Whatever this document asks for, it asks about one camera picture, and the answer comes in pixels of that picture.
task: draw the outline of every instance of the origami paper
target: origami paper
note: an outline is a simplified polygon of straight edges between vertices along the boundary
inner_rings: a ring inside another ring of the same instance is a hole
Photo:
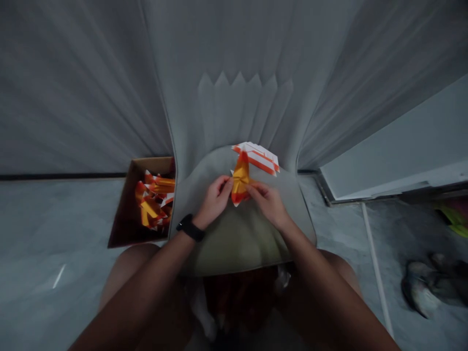
[[[145,172],[145,183],[139,181],[135,198],[141,210],[141,224],[153,230],[168,226],[172,216],[175,179],[153,176]]]
[[[245,188],[245,184],[249,184],[249,157],[244,149],[240,150],[239,158],[235,166],[233,173],[233,190],[231,191],[231,199],[234,206],[238,206],[239,203],[248,197],[249,193]]]
[[[234,145],[232,149],[237,153],[240,153],[241,150],[247,152],[249,163],[261,170],[273,176],[276,176],[276,172],[279,173],[278,157],[263,146],[246,141],[241,144]]]

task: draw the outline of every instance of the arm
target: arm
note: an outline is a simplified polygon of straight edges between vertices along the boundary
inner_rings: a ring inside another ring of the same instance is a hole
[[[350,349],[400,350],[361,297],[294,223],[278,190],[255,183],[247,191],[280,231],[312,297]]]
[[[210,185],[193,224],[205,230],[226,208],[232,187],[233,181],[226,175]],[[123,285],[70,350],[134,349],[194,247],[191,237],[178,232]]]

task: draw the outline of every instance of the white wall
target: white wall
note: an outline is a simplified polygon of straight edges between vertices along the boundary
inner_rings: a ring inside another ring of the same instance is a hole
[[[321,171],[336,200],[468,180],[468,75]]]

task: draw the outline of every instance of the wrist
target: wrist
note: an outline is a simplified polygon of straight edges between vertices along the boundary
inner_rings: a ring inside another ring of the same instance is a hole
[[[293,226],[294,221],[289,216],[289,214],[286,214],[284,217],[280,218],[276,223],[276,229],[278,229],[282,234],[290,231]]]
[[[205,229],[210,225],[210,222],[206,219],[205,216],[200,215],[197,213],[192,219],[193,225],[195,225],[198,229],[205,231]]]

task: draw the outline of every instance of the hand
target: hand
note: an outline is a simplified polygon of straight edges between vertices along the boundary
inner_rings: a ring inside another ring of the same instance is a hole
[[[254,183],[246,185],[249,195],[260,207],[263,215],[280,231],[283,231],[290,222],[278,189],[271,188],[264,183]]]
[[[224,211],[233,183],[232,178],[222,175],[208,187],[205,200],[192,220],[197,228],[205,230]]]

